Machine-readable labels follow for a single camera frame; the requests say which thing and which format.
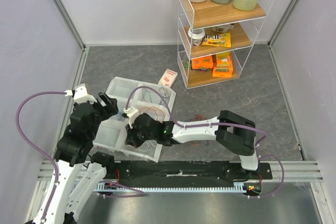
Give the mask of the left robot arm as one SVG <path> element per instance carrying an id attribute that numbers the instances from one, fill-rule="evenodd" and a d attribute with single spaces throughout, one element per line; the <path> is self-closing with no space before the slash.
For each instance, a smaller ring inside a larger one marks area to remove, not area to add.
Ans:
<path id="1" fill-rule="evenodd" d="M 117 100 L 100 92 L 98 101 L 88 94 L 85 86 L 62 94 L 73 98 L 74 108 L 55 155 L 50 158 L 54 171 L 46 197 L 30 223 L 77 223 L 96 186 L 115 173 L 113 156 L 97 152 L 91 158 L 86 175 L 79 184 L 75 183 L 93 148 L 101 122 L 118 114 Z"/>

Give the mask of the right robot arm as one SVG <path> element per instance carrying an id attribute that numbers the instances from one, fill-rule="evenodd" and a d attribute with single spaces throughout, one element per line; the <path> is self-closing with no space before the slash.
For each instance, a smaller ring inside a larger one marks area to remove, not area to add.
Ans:
<path id="1" fill-rule="evenodd" d="M 192 141 L 216 141 L 240 158 L 240 172 L 248 179 L 259 173 L 255 141 L 257 133 L 267 134 L 256 128 L 255 122 L 228 110 L 220 115 L 198 122 L 163 121 L 153 119 L 135 108 L 123 110 L 129 120 L 125 129 L 126 145 L 140 147 L 146 141 L 156 141 L 163 146 L 185 144 Z"/>

